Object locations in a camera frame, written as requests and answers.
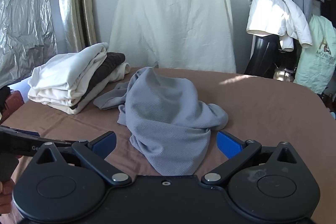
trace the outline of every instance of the bed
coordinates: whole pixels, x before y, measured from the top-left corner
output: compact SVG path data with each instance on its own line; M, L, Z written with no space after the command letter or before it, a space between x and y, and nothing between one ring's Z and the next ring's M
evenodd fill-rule
M123 81L128 81L137 69L132 69ZM196 86L199 100L221 106L229 115L225 130L242 140L255 139L265 146L289 141L298 151L320 186L321 199L314 212L317 223L336 223L336 121L318 96L305 87L248 75L204 72L182 69L156 69L168 77L187 78ZM102 93L113 89L109 84ZM117 146L106 158L109 163L135 177L159 175L129 142L130 132L117 124L119 111L101 111L92 102L77 115L67 115L49 106L27 102L4 125L37 131L52 139L92 140L106 131L117 135ZM196 171L202 176L227 158L216 146L212 134L205 159ZM17 180L29 158L20 159L13 174ZM17 222L17 210L3 215L3 224Z

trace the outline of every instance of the plastic sheet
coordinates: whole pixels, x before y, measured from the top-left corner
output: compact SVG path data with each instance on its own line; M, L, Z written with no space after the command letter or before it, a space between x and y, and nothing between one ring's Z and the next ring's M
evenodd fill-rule
M0 0L0 88L57 54L50 0Z

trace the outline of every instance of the stack of folded clothes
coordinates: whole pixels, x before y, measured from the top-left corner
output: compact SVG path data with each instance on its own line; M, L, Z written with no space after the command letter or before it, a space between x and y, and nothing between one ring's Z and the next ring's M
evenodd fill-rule
M109 82L129 73L122 53L106 52L98 43L76 53L58 54L34 68L28 98L67 114L79 113Z

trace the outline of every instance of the brown folded shirt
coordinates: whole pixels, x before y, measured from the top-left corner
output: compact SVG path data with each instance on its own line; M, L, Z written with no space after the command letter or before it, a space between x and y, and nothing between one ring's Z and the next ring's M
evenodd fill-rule
M89 82L89 86L85 92L85 94L82 96L82 98L79 100L79 102L70 108L76 109L78 107L78 104L88 95L88 93L101 81L103 81L106 77L108 77L112 71L115 70L116 67L118 67L120 64L125 62L125 55L122 53L117 52L108 52L107 57L104 60L104 62L100 65L99 68L94 72L92 75L92 78Z

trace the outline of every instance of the blue gripper pad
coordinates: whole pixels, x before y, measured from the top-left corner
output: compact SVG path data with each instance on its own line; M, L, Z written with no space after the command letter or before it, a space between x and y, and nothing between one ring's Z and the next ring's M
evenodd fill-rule
M217 147L228 159L245 148L245 143L226 131L217 133Z
M101 140L92 145L91 150L102 159L105 159L115 149L117 136L112 132L110 134L104 134L102 137Z

